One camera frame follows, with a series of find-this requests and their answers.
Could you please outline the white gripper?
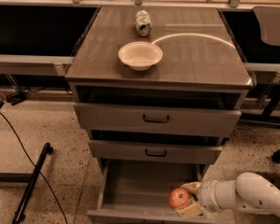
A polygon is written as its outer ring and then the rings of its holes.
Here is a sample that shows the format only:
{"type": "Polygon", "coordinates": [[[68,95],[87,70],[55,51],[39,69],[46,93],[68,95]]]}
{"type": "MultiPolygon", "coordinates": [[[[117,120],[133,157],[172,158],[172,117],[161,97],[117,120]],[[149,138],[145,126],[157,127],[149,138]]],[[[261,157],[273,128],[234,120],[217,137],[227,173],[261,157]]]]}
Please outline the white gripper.
{"type": "MultiPolygon", "coordinates": [[[[199,204],[207,212],[220,212],[221,208],[216,198],[216,180],[205,182],[189,182],[181,185],[181,188],[185,189],[188,193],[197,194],[199,204]]],[[[184,205],[177,207],[175,211],[182,217],[197,217],[200,216],[203,211],[195,201],[188,201],[184,205]]]]}

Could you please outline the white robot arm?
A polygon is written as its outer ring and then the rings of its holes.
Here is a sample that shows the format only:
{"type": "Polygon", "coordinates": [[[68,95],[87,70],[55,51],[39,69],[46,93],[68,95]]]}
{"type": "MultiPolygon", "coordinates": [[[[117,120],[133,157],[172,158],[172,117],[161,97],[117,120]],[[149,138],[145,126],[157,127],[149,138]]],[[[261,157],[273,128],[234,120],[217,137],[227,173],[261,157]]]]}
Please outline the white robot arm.
{"type": "Polygon", "coordinates": [[[179,204],[171,208],[182,217],[232,209],[280,218],[280,189],[255,173],[242,173],[228,181],[185,183],[175,198],[179,204]]]}

